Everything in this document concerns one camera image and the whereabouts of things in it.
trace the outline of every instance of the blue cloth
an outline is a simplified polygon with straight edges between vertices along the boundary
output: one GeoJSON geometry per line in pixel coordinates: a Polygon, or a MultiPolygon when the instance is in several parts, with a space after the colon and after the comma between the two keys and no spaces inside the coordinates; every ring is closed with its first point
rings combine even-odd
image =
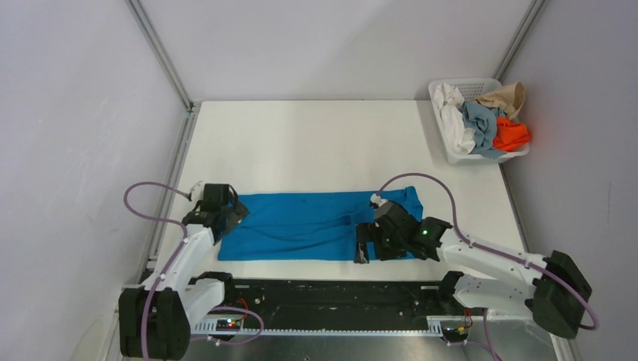
{"type": "MultiPolygon", "coordinates": [[[[357,240],[354,227],[373,221],[369,202],[374,192],[239,196],[251,213],[222,238],[217,258],[352,261],[357,240]]],[[[383,198],[401,204],[418,220],[423,216],[414,187],[384,191],[383,198]]],[[[368,245],[370,258],[375,259],[374,247],[368,245]]]]}
{"type": "Polygon", "coordinates": [[[474,129],[476,146],[470,154],[481,154],[490,159],[496,159],[506,152],[492,146],[497,136],[497,117],[504,117],[500,108],[488,108],[475,102],[465,101],[460,112],[466,128],[474,129]]]}

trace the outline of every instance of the white plastic basket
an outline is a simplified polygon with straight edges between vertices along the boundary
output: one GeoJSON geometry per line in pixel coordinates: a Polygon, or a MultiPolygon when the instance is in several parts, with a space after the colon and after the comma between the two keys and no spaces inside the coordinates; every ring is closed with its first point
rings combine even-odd
{"type": "MultiPolygon", "coordinates": [[[[430,91],[430,98],[434,96],[434,89],[440,83],[448,83],[452,86],[457,87],[466,100],[472,100],[477,96],[492,92],[501,87],[501,83],[498,80],[491,79],[489,77],[461,77],[457,79],[441,79],[435,80],[427,86],[427,89],[430,91]]],[[[525,154],[530,152],[530,145],[525,144],[524,146],[519,147],[515,152],[505,153],[497,159],[485,158],[480,154],[458,153],[457,151],[452,149],[450,142],[444,135],[443,122],[441,121],[441,109],[437,108],[434,104],[433,107],[436,122],[439,124],[439,134],[441,135],[443,145],[445,146],[445,155],[448,158],[448,163],[452,165],[502,163],[506,160],[514,158],[515,156],[524,156],[525,154]]]]}

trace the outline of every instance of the red wire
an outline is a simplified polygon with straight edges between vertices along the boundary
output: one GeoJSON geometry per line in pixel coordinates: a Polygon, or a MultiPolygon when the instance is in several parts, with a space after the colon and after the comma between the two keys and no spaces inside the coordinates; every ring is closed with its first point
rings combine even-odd
{"type": "Polygon", "coordinates": [[[472,310],[466,308],[464,314],[465,316],[469,317],[469,326],[467,328],[474,326],[474,320],[472,319],[472,310]]]}
{"type": "MultiPolygon", "coordinates": [[[[243,298],[239,299],[239,301],[240,301],[241,303],[243,303],[243,304],[244,304],[244,308],[245,308],[246,310],[248,310],[248,302],[246,302],[246,300],[245,300],[245,299],[243,299],[243,298]]],[[[244,314],[244,316],[242,317],[242,319],[241,319],[241,320],[242,320],[242,321],[243,321],[243,320],[245,320],[245,319],[246,319],[246,317],[248,317],[248,314],[244,314]]]]}

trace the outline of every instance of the white wall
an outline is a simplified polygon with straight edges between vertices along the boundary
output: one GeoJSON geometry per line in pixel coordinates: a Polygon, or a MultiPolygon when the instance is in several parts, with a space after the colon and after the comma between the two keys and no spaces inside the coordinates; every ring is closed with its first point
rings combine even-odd
{"type": "Polygon", "coordinates": [[[532,151],[506,164],[533,250],[569,253],[594,292],[586,360],[636,359],[638,3],[549,2],[508,81],[523,80],[532,151]]]}
{"type": "Polygon", "coordinates": [[[195,100],[427,99],[491,76],[530,0],[152,0],[195,100]]]}
{"type": "Polygon", "coordinates": [[[68,360],[137,271],[123,191],[164,179],[184,111],[123,0],[0,2],[0,69],[0,359],[68,360]]]}

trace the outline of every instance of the white table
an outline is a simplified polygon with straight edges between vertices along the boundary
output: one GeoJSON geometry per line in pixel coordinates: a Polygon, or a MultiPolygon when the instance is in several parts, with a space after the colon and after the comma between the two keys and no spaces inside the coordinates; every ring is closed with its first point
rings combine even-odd
{"type": "MultiPolygon", "coordinates": [[[[229,183],[240,194],[376,190],[396,174],[419,171],[451,188],[461,228],[523,250],[498,165],[452,166],[443,152],[430,102],[204,102],[178,186],[188,191],[198,181],[229,183]]],[[[403,178],[388,189],[409,185],[416,187],[424,214],[451,221],[448,196],[431,180],[403,178]]],[[[193,203],[177,197],[170,217],[180,220],[192,208],[193,203]]],[[[177,227],[166,227],[160,259],[180,236],[177,227]]],[[[206,254],[195,275],[218,271],[235,278],[435,281],[449,269],[468,271],[417,259],[368,265],[221,262],[218,250],[206,254]]]]}

